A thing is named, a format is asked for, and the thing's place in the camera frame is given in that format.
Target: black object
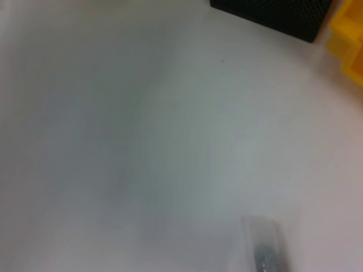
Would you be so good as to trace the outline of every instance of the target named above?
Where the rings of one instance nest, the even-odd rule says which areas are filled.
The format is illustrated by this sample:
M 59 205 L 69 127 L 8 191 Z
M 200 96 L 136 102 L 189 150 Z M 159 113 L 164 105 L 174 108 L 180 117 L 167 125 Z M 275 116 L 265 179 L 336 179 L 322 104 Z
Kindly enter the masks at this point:
M 210 5 L 312 43 L 332 0 L 210 0 Z

